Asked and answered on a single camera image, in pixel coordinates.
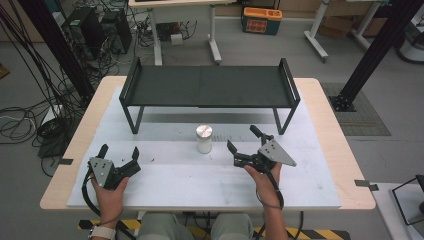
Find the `metal stand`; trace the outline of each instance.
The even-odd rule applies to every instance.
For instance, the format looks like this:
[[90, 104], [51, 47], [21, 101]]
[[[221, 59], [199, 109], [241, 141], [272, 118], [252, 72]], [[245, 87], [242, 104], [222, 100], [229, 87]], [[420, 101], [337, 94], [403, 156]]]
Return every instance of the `metal stand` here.
[[409, 184], [409, 183], [411, 183], [411, 182], [413, 182], [413, 181], [415, 181], [415, 180], [417, 180], [418, 181], [418, 183], [420, 184], [420, 186], [421, 186], [421, 189], [423, 190], [423, 192], [424, 192], [424, 175], [416, 175], [415, 176], [415, 178], [413, 178], [413, 179], [411, 179], [411, 180], [409, 180], [409, 181], [407, 181], [406, 183], [404, 183], [404, 184], [402, 184], [402, 185], [400, 185], [399, 187], [397, 187], [397, 188], [394, 188], [393, 190], [392, 190], [392, 193], [393, 193], [393, 196], [395, 197], [395, 200], [396, 200], [396, 204], [398, 205], [398, 207], [399, 207], [399, 211], [400, 211], [400, 213], [401, 213], [401, 215], [402, 215], [402, 218], [403, 218], [403, 221], [405, 222], [405, 224], [407, 225], [407, 226], [409, 226], [409, 225], [413, 225], [413, 224], [415, 224], [415, 223], [419, 223], [419, 222], [422, 222], [422, 221], [424, 221], [424, 217], [421, 217], [421, 218], [413, 218], [413, 219], [410, 219], [410, 220], [407, 220], [407, 218], [406, 218], [406, 215], [405, 215], [405, 213], [403, 212], [403, 210], [402, 210], [402, 206], [401, 206], [401, 204], [400, 204], [400, 201], [399, 201], [399, 198], [398, 198], [398, 196], [396, 195], [396, 190], [398, 190], [399, 188], [401, 188], [401, 187], [403, 187], [403, 186], [405, 186], [406, 184]]
[[319, 25], [322, 22], [322, 18], [324, 17], [325, 11], [327, 10], [328, 3], [330, 0], [323, 0], [321, 3], [321, 6], [318, 9], [317, 16], [315, 17], [314, 24], [312, 25], [311, 31], [305, 31], [305, 36], [309, 40], [309, 42], [312, 44], [312, 46], [315, 48], [315, 50], [318, 52], [318, 54], [321, 56], [321, 60], [324, 63], [327, 58], [328, 54], [324, 50], [324, 48], [321, 47], [321, 44], [315, 39], [315, 35], [317, 34]]
[[213, 58], [217, 64], [222, 62], [221, 54], [219, 54], [218, 45], [215, 41], [215, 5], [211, 5], [211, 34], [208, 34], [209, 45], [212, 50]]
[[161, 66], [162, 65], [162, 49], [160, 45], [160, 40], [158, 37], [158, 31], [156, 29], [156, 18], [155, 13], [153, 12], [152, 8], [149, 8], [147, 10], [147, 13], [149, 14], [150, 23], [152, 24], [152, 35], [153, 35], [153, 50], [155, 52], [155, 65]]
[[374, 14], [377, 12], [378, 8], [380, 7], [380, 2], [374, 2], [370, 8], [370, 10], [367, 12], [367, 15], [365, 15], [364, 19], [361, 22], [361, 25], [358, 27], [358, 29], [352, 29], [350, 32], [352, 35], [356, 38], [356, 40], [365, 48], [368, 49], [370, 47], [370, 43], [362, 36], [365, 29], [368, 27], [368, 24], [374, 17]]
[[350, 108], [356, 95], [393, 46], [399, 34], [420, 9], [423, 2], [424, 0], [398, 1], [395, 6], [396, 11], [390, 16], [365, 52], [349, 81], [332, 101], [333, 108], [336, 111], [346, 111]]
[[[254, 75], [258, 73], [268, 74], [268, 78], [261, 81], [260, 89], [254, 84], [245, 84], [257, 82], [258, 75]], [[283, 135], [299, 105], [300, 95], [285, 59], [281, 59], [278, 67], [256, 68], [142, 66], [139, 59], [134, 59], [119, 101], [133, 134], [138, 133], [144, 107], [184, 106], [272, 108], [278, 133]], [[131, 106], [139, 107], [136, 119], [131, 117], [128, 109]], [[290, 108], [283, 126], [277, 108]]]

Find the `black equipment box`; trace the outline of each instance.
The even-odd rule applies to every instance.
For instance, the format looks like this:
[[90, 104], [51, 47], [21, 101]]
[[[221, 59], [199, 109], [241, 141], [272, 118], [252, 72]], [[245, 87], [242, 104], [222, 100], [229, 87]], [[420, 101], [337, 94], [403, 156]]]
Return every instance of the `black equipment box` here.
[[100, 24], [108, 37], [112, 53], [127, 53], [132, 35], [124, 9], [109, 9], [105, 12]]
[[62, 30], [69, 40], [74, 40], [72, 47], [76, 51], [83, 53], [88, 60], [97, 58], [105, 35], [94, 8], [75, 8], [62, 24]]

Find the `person's left hand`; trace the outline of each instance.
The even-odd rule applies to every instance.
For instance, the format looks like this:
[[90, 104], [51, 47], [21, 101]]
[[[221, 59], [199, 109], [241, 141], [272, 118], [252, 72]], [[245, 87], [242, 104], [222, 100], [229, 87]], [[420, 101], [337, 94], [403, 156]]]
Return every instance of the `person's left hand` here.
[[91, 184], [93, 184], [96, 191], [96, 198], [100, 208], [100, 225], [115, 228], [118, 218], [122, 213], [124, 191], [127, 187], [128, 180], [128, 177], [122, 179], [118, 187], [111, 191], [100, 187], [96, 178], [92, 175]]

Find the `hand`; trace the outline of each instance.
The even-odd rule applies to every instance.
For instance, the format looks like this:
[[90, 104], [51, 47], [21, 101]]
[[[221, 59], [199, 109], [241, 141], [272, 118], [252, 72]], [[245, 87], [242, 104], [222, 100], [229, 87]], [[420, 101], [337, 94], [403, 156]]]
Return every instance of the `hand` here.
[[[282, 164], [277, 163], [273, 169], [271, 169], [271, 174], [274, 177], [277, 185], [280, 183], [280, 171]], [[272, 186], [271, 181], [269, 180], [266, 174], [259, 173], [251, 166], [244, 166], [244, 169], [249, 173], [256, 183], [256, 189], [258, 191], [259, 197], [263, 203], [266, 203], [270, 206], [280, 206], [280, 200], [277, 197], [274, 187]]]
[[122, 213], [124, 191], [129, 178], [122, 179], [118, 187], [114, 191], [110, 191], [100, 187], [94, 175], [91, 175], [91, 177], [91, 184], [93, 184], [96, 191], [96, 198], [100, 207], [100, 224], [105, 227], [115, 228]]

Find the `cardboard box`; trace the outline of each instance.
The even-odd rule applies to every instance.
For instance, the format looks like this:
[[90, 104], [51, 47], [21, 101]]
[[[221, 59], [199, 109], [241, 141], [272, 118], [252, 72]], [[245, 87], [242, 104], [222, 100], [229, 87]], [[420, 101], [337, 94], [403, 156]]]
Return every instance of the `cardboard box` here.
[[5, 77], [9, 73], [10, 73], [9, 70], [0, 63], [0, 79], [2, 79], [3, 77]]
[[380, 32], [383, 25], [386, 23], [387, 18], [373, 18], [368, 26], [365, 28], [362, 36], [364, 37], [375, 37]]
[[353, 26], [353, 20], [342, 17], [325, 17], [318, 33], [332, 38], [345, 38]]
[[331, 0], [325, 11], [325, 16], [365, 15], [371, 5], [372, 1], [347, 2], [345, 0]]

